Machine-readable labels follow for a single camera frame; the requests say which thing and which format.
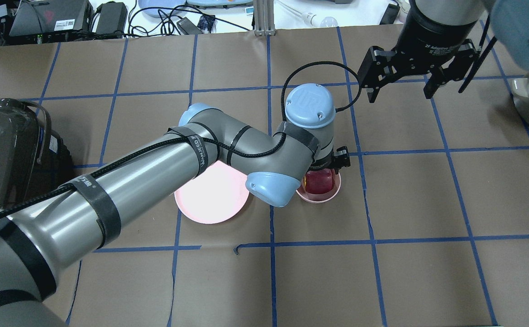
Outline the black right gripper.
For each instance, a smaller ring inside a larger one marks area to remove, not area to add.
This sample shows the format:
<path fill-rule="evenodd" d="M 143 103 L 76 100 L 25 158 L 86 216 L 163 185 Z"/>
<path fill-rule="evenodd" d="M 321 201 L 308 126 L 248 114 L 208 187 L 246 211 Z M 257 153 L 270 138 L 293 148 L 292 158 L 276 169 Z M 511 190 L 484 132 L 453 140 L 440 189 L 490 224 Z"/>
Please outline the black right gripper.
<path fill-rule="evenodd" d="M 394 49 L 370 46 L 360 65 L 358 77 L 369 102 L 404 74 L 431 72 L 423 89 L 426 99 L 448 82 L 462 80 L 480 56 L 468 39 L 478 14 L 477 5 L 411 5 Z"/>

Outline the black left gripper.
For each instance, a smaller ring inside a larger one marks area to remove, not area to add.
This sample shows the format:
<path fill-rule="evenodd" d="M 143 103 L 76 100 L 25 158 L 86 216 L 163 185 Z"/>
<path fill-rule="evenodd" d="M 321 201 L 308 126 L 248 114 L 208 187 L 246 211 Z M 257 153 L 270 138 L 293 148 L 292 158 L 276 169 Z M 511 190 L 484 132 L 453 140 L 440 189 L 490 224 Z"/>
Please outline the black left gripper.
<path fill-rule="evenodd" d="M 324 158 L 313 161 L 308 171 L 317 171 L 323 169 L 331 169 L 334 172 L 339 172 L 343 168 L 350 167 L 350 155 L 349 149 L 346 146 L 342 146 L 333 149 L 331 153 L 326 155 Z"/>

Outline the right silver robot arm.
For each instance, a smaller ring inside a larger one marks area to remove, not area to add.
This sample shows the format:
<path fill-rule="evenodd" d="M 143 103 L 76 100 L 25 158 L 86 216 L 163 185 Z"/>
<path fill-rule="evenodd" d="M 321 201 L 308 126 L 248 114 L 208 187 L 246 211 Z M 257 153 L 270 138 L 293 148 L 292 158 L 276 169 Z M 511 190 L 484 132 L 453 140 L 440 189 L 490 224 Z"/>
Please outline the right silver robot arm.
<path fill-rule="evenodd" d="M 359 86 L 375 102 L 387 84 L 429 74 L 423 93 L 474 78 L 494 44 L 529 72 L 529 0 L 411 0 L 392 50 L 371 46 L 357 72 Z"/>

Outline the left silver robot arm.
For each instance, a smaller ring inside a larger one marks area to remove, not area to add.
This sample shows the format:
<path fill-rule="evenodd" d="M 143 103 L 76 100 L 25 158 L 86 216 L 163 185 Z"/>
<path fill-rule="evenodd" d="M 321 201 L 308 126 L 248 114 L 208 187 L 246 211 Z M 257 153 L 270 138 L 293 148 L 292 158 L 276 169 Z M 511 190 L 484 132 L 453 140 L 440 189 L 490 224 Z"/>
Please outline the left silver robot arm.
<path fill-rule="evenodd" d="M 0 327 L 65 326 L 44 305 L 61 273 L 217 161 L 245 174 L 255 197 L 286 206 L 306 172 L 333 163 L 341 110 L 327 88 L 300 85 L 281 95 L 281 124 L 269 136 L 197 103 L 154 143 L 0 210 Z"/>

